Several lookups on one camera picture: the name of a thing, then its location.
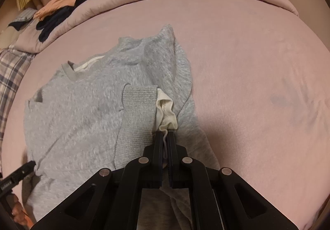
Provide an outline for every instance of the gray sweatshirt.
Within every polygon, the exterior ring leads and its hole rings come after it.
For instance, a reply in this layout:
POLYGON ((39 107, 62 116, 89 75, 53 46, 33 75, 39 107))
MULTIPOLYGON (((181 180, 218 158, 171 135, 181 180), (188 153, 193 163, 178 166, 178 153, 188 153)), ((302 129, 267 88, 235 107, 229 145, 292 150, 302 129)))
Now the gray sweatshirt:
MULTIPOLYGON (((26 206, 37 221, 99 169, 116 170, 142 155, 152 142, 158 87, 173 99, 178 144, 218 168, 195 117, 189 61, 170 25, 154 37, 120 38, 94 57, 102 58, 78 72, 85 62, 62 65, 26 102, 28 159, 36 161, 38 180, 26 206)), ((170 228, 191 228, 189 196, 165 182, 143 192, 138 229, 170 228)))

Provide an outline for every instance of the pillow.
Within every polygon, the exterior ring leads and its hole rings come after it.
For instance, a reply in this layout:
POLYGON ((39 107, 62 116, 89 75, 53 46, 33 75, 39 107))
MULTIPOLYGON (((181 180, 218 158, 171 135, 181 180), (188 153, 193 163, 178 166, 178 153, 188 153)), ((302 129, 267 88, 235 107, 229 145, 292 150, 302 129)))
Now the pillow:
POLYGON ((19 13, 16 19, 14 19, 8 26, 13 26, 16 31, 19 31, 25 24, 27 24, 33 19, 33 15, 36 12, 37 10, 28 7, 27 9, 19 13))

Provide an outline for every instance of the wrinkled sheet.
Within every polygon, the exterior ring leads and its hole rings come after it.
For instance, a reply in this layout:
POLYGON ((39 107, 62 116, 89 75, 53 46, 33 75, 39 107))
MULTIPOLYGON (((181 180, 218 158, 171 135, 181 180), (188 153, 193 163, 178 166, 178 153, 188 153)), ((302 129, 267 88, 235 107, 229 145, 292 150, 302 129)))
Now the wrinkled sheet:
POLYGON ((72 28, 35 57, 20 84, 4 135, 4 174, 24 154, 24 101, 61 63, 171 24, 191 63, 197 117, 220 166, 308 229, 330 194, 330 53, 283 2, 290 11, 267 0, 140 0, 72 28))

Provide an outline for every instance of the striped cloth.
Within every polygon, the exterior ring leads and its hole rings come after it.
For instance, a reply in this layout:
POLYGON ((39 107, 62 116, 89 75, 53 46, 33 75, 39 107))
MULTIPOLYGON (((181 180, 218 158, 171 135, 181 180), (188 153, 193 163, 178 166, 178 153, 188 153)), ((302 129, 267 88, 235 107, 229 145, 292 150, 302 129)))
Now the striped cloth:
POLYGON ((35 54, 13 48, 0 51, 0 154, 9 110, 19 84, 35 54))
POLYGON ((13 22, 29 22, 33 19, 33 15, 37 12, 36 9, 26 8, 12 21, 13 22))

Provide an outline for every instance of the finger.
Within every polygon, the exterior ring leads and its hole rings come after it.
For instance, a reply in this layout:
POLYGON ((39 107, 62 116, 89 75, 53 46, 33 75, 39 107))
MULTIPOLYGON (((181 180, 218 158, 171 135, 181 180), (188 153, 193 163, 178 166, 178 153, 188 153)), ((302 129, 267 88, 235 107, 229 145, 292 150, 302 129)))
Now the finger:
POLYGON ((14 217, 14 222, 21 224, 25 220, 25 214, 20 213, 14 217))
POLYGON ((18 202, 14 205, 12 214, 14 216, 16 216, 16 215, 22 213, 22 211, 23 211, 23 207, 22 207, 21 203, 18 202))
POLYGON ((16 195, 13 195, 14 203, 17 203, 19 201, 19 198, 16 195))
POLYGON ((24 220, 22 220, 19 224, 20 224, 20 225, 27 225, 27 220, 24 219, 24 220))

